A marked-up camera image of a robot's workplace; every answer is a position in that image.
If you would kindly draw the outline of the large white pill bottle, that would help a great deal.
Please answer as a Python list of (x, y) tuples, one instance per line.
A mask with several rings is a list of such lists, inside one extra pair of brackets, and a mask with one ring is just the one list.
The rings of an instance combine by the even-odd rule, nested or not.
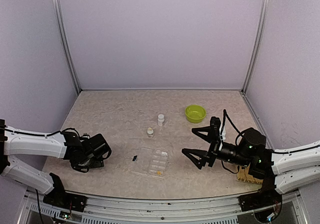
[(163, 114), (159, 114), (157, 116), (157, 124), (158, 124), (158, 126), (162, 127), (164, 122), (165, 122), (165, 116)]

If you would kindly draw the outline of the clear plastic pill organizer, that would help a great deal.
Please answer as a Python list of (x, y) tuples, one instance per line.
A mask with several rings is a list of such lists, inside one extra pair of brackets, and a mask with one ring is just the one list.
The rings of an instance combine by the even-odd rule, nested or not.
[(134, 156), (137, 156), (137, 160), (133, 161), (133, 172), (159, 178), (165, 176), (169, 159), (168, 151), (140, 147)]

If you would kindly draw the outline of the small white pill bottle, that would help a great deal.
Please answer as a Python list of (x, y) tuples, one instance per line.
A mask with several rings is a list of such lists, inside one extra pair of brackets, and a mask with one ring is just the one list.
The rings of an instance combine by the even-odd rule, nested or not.
[(154, 130), (153, 130), (151, 127), (148, 127), (148, 128), (147, 128), (146, 133), (147, 133), (147, 136), (148, 136), (149, 138), (153, 138), (153, 136), (154, 136)]

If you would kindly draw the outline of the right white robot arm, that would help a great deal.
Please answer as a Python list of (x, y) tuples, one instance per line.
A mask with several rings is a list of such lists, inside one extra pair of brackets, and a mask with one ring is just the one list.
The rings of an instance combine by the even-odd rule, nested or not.
[(235, 145), (221, 140), (218, 128), (206, 126), (193, 128), (192, 133), (210, 144), (208, 150), (182, 149), (182, 153), (201, 169), (212, 167), (216, 160), (248, 168), (248, 174), (262, 180), (264, 187), (256, 194), (256, 202), (266, 206), (275, 196), (319, 181), (319, 141), (289, 149), (269, 149), (267, 138), (254, 128), (239, 135)]

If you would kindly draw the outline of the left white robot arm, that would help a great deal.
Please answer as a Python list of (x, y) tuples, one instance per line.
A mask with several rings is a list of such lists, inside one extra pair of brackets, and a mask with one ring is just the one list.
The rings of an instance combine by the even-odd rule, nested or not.
[(52, 133), (20, 130), (0, 121), (0, 174), (34, 188), (63, 207), (70, 202), (60, 177), (42, 172), (17, 158), (18, 155), (53, 157), (68, 161), (73, 170), (87, 173), (104, 167), (112, 149), (102, 134), (80, 135), (72, 127)]

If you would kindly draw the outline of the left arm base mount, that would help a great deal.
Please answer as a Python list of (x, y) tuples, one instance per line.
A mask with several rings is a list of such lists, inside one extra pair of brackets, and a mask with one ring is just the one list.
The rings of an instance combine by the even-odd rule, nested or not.
[(69, 211), (84, 212), (88, 198), (84, 195), (66, 192), (58, 175), (49, 174), (53, 180), (53, 190), (43, 197), (43, 202)]

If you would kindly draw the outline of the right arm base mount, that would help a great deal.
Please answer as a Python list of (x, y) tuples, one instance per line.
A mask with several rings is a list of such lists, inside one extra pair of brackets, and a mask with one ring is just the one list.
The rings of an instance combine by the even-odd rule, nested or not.
[(283, 198), (275, 189), (260, 189), (254, 193), (240, 195), (238, 200), (241, 211), (245, 212), (280, 204)]

